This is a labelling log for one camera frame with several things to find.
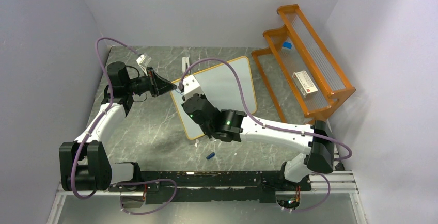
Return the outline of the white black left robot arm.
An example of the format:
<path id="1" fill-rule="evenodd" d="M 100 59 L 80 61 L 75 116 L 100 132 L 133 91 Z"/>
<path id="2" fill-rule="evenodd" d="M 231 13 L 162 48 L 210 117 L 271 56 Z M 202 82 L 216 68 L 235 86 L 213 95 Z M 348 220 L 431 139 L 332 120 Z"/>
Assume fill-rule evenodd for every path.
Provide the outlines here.
<path id="1" fill-rule="evenodd" d="M 130 78 L 128 66 L 121 61 L 107 66 L 110 85 L 105 87 L 104 98 L 91 125 L 74 141 L 64 142 L 59 148 L 60 175 L 63 190 L 107 190 L 122 182 L 131 191 L 143 184 L 138 163 L 110 163 L 104 149 L 114 130 L 128 115 L 134 95 L 149 92 L 158 97 L 177 89 L 177 85 L 157 75 L 147 67 L 143 75 Z"/>

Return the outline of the yellow-framed whiteboard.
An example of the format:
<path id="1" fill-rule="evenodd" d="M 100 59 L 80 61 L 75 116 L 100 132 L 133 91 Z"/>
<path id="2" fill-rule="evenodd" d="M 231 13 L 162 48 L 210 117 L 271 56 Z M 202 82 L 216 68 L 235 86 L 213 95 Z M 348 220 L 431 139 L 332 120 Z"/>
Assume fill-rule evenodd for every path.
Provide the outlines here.
<path id="1" fill-rule="evenodd" d="M 229 60 L 228 63 L 236 71 L 242 86 L 245 103 L 250 112 L 254 114 L 258 106 L 249 58 L 241 56 Z M 234 109 L 244 111 L 236 79 L 226 65 L 219 64 L 199 72 L 194 70 L 191 70 L 191 72 L 200 83 L 207 99 L 219 110 Z M 193 122 L 183 111 L 181 106 L 183 99 L 180 90 L 173 90 L 170 94 L 187 139 L 195 140 L 202 137 L 204 134 L 199 125 Z"/>

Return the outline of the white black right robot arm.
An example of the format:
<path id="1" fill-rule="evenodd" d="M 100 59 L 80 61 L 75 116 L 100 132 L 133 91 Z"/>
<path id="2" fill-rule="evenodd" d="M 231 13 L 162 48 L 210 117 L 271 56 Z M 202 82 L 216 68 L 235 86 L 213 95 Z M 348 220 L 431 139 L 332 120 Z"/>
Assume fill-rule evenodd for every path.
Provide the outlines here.
<path id="1" fill-rule="evenodd" d="M 335 146 L 323 121 L 315 125 L 293 125 L 264 120 L 243 111 L 219 110 L 199 94 L 184 97 L 181 106 L 209 138 L 223 142 L 264 142 L 297 149 L 299 154 L 285 162 L 278 177 L 285 190 L 293 189 L 313 172 L 330 174 L 334 171 Z"/>

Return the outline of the blue marker cap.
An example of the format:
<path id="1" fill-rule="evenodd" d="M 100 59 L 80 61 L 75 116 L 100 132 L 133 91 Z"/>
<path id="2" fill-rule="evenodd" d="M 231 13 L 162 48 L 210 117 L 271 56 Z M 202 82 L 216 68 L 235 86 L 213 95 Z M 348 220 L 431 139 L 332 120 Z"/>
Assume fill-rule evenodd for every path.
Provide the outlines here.
<path id="1" fill-rule="evenodd" d="M 212 153 L 210 153 L 208 156 L 206 156 L 206 159 L 207 159 L 207 160 L 210 160 L 210 159 L 213 158 L 214 156 L 215 156 L 215 153 L 212 152 Z"/>

